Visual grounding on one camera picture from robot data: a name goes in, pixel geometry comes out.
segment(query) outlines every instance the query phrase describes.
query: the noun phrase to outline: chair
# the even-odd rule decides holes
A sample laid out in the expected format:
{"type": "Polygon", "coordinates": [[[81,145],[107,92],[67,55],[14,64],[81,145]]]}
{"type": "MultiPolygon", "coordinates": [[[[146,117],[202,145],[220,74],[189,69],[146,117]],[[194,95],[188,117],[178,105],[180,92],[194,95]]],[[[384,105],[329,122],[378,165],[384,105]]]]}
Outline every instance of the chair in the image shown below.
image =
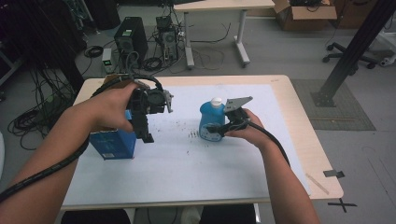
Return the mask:
{"type": "MultiPolygon", "coordinates": [[[[340,50],[341,53],[332,53],[332,54],[327,55],[322,60],[324,63],[328,63],[330,58],[341,58],[343,56],[344,52],[346,51],[345,47],[343,47],[343,46],[341,46],[341,45],[339,45],[339,44],[337,44],[335,42],[330,44],[329,46],[327,46],[327,50],[333,50],[334,48],[340,50]]],[[[366,56],[361,56],[360,60],[363,61],[363,62],[368,63],[366,65],[366,67],[368,69],[373,69],[378,64],[378,60],[377,59],[369,58],[369,57],[366,57],[366,56]]],[[[359,69],[359,67],[358,67],[358,64],[356,63],[354,69],[351,71],[350,76],[354,75],[358,69],[359,69]]]]}

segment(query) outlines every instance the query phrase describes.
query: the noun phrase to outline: table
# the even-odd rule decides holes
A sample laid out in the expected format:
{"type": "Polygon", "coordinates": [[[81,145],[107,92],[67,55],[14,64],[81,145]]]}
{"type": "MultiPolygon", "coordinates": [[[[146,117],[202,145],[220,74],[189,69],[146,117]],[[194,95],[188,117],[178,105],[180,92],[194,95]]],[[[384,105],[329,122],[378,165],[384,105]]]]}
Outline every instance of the table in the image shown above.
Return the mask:
{"type": "MultiPolygon", "coordinates": [[[[337,199],[343,195],[342,188],[335,176],[325,177],[323,171],[331,170],[332,167],[323,151],[323,148],[318,141],[318,138],[306,116],[304,109],[292,87],[290,80],[286,76],[224,76],[224,77],[158,77],[166,90],[170,90],[174,87],[189,88],[191,91],[199,87],[214,86],[216,89],[224,89],[229,86],[248,86],[257,88],[257,86],[270,87],[272,90],[280,113],[278,115],[284,118],[285,127],[288,129],[288,136],[290,141],[295,148],[296,155],[298,156],[301,165],[303,167],[303,175],[305,176],[306,184],[310,189],[311,199],[337,199]]],[[[86,80],[75,104],[82,102],[91,97],[92,93],[103,83],[102,78],[93,78],[86,80]]],[[[178,96],[175,96],[173,105],[177,103],[178,96]]],[[[256,106],[258,108],[265,108],[265,105],[256,106]]],[[[167,121],[167,114],[160,115],[149,115],[148,123],[155,124],[154,119],[163,118],[164,122],[167,121]]],[[[183,116],[180,115],[180,130],[183,129],[183,116]]],[[[154,140],[159,142],[162,141],[162,132],[169,130],[155,129],[154,126],[150,126],[150,131],[153,134],[154,140]]],[[[199,141],[198,138],[192,138],[191,141],[199,141]]],[[[227,144],[227,141],[223,139],[222,144],[227,144]]],[[[215,151],[210,149],[213,145],[207,143],[204,149],[197,148],[193,145],[185,148],[182,152],[184,160],[180,159],[180,153],[177,150],[169,149],[169,151],[156,151],[156,143],[153,145],[142,145],[141,140],[138,140],[140,145],[136,145],[135,158],[131,160],[119,160],[119,161],[103,161],[101,156],[89,148],[80,157],[78,167],[75,176],[72,180],[69,191],[67,192],[64,200],[64,210],[73,209],[93,209],[93,208],[124,208],[124,207],[141,207],[141,206],[163,206],[163,205],[194,205],[194,204],[220,204],[220,203],[264,203],[269,202],[268,196],[263,197],[262,195],[267,193],[264,192],[266,188],[266,180],[264,176],[260,178],[263,173],[263,165],[260,153],[258,150],[245,151],[244,153],[249,154],[248,156],[239,157],[234,160],[233,163],[224,160],[226,153],[224,151],[215,151]],[[195,156],[195,158],[206,157],[208,160],[215,158],[219,161],[219,165],[216,163],[207,163],[204,160],[188,161],[189,156],[195,156]],[[175,169],[168,169],[165,173],[156,170],[150,165],[144,165],[145,162],[159,163],[167,162],[166,164],[174,167],[175,169]],[[222,186],[225,189],[219,189],[218,186],[223,185],[221,181],[227,181],[227,179],[219,178],[208,179],[207,182],[199,182],[198,185],[187,185],[186,182],[196,181],[196,179],[202,180],[201,173],[188,173],[183,170],[177,169],[180,166],[190,169],[200,169],[200,164],[210,166],[211,173],[215,174],[217,169],[224,169],[222,175],[225,176],[238,176],[241,178],[253,180],[257,183],[255,185],[235,184],[240,186],[222,186]],[[129,169],[133,165],[131,173],[124,172],[124,168],[129,169]],[[252,171],[254,174],[244,174],[244,170],[252,171]],[[153,188],[148,182],[152,179],[156,179],[156,189],[147,191],[147,189],[153,188]],[[110,184],[118,183],[113,187],[108,187],[110,184]],[[138,194],[131,192],[133,185],[139,185],[138,194]],[[198,189],[205,189],[204,194],[199,196],[199,200],[196,200],[197,195],[194,193],[198,189]],[[223,197],[222,199],[215,198],[210,195],[210,191],[220,192],[223,197]]]]}
{"type": "Polygon", "coordinates": [[[197,15],[199,20],[209,21],[209,23],[213,23],[213,21],[219,22],[219,19],[224,16],[224,13],[236,10],[239,11],[239,29],[238,35],[234,37],[235,44],[238,48],[239,54],[242,57],[242,65],[245,67],[250,63],[250,59],[245,51],[245,47],[242,43],[242,36],[245,27],[245,19],[247,15],[248,9],[253,8],[269,8],[274,7],[274,2],[272,0],[205,0],[200,2],[193,2],[181,5],[175,5],[174,9],[178,12],[184,13],[184,27],[185,27],[185,51],[187,58],[187,66],[188,68],[194,67],[194,60],[192,57],[191,50],[191,35],[190,35],[190,14],[197,15]]]}

